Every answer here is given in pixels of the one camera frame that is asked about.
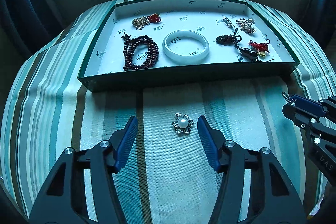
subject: metal bolt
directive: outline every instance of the metal bolt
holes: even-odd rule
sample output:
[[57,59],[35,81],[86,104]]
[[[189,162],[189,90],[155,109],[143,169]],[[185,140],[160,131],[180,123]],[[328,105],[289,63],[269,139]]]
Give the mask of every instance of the metal bolt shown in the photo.
[[73,150],[71,147],[68,147],[68,148],[66,148],[66,149],[64,150],[64,153],[67,154],[67,155],[69,155],[69,154],[71,154],[73,151],[74,151],[74,150]]
[[234,142],[234,141],[226,141],[226,142],[225,142],[225,145],[226,145],[227,147],[233,147],[233,146],[235,146],[235,142]]
[[101,143],[100,143],[100,146],[101,147],[108,147],[110,145],[110,142],[109,141],[102,141]]
[[269,154],[269,153],[271,153],[271,150],[270,150],[269,148],[267,148],[267,147],[263,147],[261,150],[262,150],[262,152],[263,152],[264,154]]

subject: silver petal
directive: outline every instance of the silver petal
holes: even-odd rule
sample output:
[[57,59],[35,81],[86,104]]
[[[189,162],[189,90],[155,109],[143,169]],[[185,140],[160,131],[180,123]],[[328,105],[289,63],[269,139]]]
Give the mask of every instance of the silver petal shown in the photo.
[[181,113],[175,113],[175,119],[179,120],[182,117]]
[[181,128],[176,128],[175,131],[177,132],[177,134],[182,134],[184,132],[184,130]]
[[190,134],[190,131],[191,131],[190,126],[187,126],[187,127],[184,129],[184,133],[185,133],[185,134]]

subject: tablecloth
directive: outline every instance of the tablecloth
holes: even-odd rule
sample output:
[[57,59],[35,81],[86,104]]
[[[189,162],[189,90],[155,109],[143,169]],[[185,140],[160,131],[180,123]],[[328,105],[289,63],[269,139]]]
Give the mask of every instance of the tablecloth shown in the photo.
[[[313,206],[325,179],[305,158],[303,132],[284,118],[281,92],[314,100],[336,95],[335,73],[315,40],[286,14],[248,1],[298,56],[301,64],[288,78],[91,93],[77,79],[83,58],[110,8],[127,1],[131,0],[87,10],[18,72],[4,110],[0,159],[5,186],[19,208],[29,215],[44,179],[66,147],[92,148],[135,115],[137,138],[126,167],[113,175],[128,223],[207,223],[222,175],[209,166],[196,126],[189,136],[174,133],[176,112],[195,122],[205,115],[211,127],[243,148],[270,147],[306,210]],[[240,219],[246,218],[249,175],[246,170]],[[89,216],[96,220],[89,170],[85,186]]]

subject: bracelet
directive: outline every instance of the bracelet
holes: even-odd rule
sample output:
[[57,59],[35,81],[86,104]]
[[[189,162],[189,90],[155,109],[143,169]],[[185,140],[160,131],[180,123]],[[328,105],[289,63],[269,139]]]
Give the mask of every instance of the bracelet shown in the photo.
[[[194,38],[198,41],[200,41],[204,49],[201,52],[198,52],[193,55],[181,55],[176,52],[173,52],[170,48],[168,48],[167,43],[174,40],[177,37],[191,37]],[[179,30],[170,33],[169,35],[166,36],[166,38],[163,40],[163,51],[164,53],[172,60],[176,61],[179,64],[182,65],[192,65],[192,64],[197,64],[199,61],[204,59],[208,54],[209,54],[209,42],[206,40],[204,36],[201,34],[194,32],[194,31],[189,31],[189,30]]]
[[[127,71],[128,69],[147,69],[155,66],[155,63],[159,59],[159,48],[157,44],[153,41],[153,39],[146,35],[141,35],[138,38],[132,38],[131,35],[128,35],[125,32],[121,38],[125,41],[123,51],[125,57],[125,65],[123,67],[124,71]],[[139,45],[148,46],[147,58],[140,66],[133,64],[134,51]]]

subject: pearl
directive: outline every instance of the pearl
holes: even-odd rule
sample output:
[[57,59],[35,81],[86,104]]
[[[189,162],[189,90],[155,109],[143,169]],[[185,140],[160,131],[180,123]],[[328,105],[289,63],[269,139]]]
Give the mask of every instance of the pearl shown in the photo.
[[186,128],[189,125],[189,121],[186,118],[180,118],[177,121],[179,128]]

